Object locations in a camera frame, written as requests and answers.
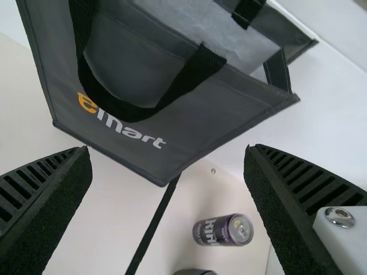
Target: emart logo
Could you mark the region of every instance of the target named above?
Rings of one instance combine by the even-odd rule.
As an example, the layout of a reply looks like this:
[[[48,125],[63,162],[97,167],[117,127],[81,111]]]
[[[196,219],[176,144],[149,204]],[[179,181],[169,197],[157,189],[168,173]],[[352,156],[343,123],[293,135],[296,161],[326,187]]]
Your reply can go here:
[[[122,122],[120,120],[118,120],[117,118],[111,116],[109,113],[104,112],[101,108],[99,108],[89,97],[85,96],[82,93],[78,93],[78,101],[80,106],[82,106],[83,109],[85,109],[86,111],[88,111],[89,113],[97,113],[97,118],[102,121],[104,115],[107,115],[107,121],[106,121],[106,126],[108,128],[112,127],[112,123],[115,122],[116,124],[116,128],[115,131],[117,133],[122,133],[123,135],[131,138],[131,139],[139,139],[142,142],[152,142],[153,146],[161,149],[161,145],[162,144],[166,144],[163,139],[161,139],[160,137],[158,138],[154,138],[152,136],[146,136],[146,135],[142,135],[140,132],[130,128],[130,127],[124,127],[122,125]]]

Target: metal cylinder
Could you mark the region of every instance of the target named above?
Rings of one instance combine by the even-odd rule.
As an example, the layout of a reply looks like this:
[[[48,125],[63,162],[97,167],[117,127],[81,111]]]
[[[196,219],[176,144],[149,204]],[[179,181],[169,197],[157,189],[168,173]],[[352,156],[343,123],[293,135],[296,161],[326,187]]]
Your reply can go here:
[[[217,275],[217,273],[202,269],[182,269],[175,272],[173,275]]]
[[[203,246],[243,246],[251,242],[253,227],[245,215],[236,213],[198,221],[193,237]]]

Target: metal screw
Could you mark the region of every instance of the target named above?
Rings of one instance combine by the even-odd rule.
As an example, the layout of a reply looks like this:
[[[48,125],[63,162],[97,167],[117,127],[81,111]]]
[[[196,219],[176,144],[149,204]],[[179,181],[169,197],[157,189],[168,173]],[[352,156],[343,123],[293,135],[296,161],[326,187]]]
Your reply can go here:
[[[325,210],[325,216],[334,225],[350,228],[356,224],[353,215],[340,207],[329,207]]]

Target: black bag handle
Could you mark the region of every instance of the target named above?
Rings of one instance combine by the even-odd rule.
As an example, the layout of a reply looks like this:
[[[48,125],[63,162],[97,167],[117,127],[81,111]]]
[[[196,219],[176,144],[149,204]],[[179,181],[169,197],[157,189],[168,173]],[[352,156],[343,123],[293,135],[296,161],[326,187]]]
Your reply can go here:
[[[95,0],[69,0],[78,64],[78,77],[87,96],[107,113],[119,120],[137,122],[152,117],[179,97],[218,72],[227,60],[201,44],[176,75],[166,93],[153,108],[143,108],[110,94],[94,77],[83,51],[91,36]]]

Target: gray tote bag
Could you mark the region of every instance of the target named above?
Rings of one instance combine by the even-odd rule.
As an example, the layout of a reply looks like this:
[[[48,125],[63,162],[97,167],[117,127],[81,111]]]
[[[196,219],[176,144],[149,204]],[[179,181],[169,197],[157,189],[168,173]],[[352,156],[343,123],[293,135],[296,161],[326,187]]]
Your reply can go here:
[[[297,102],[315,42],[262,1],[17,4],[54,126],[158,186]]]

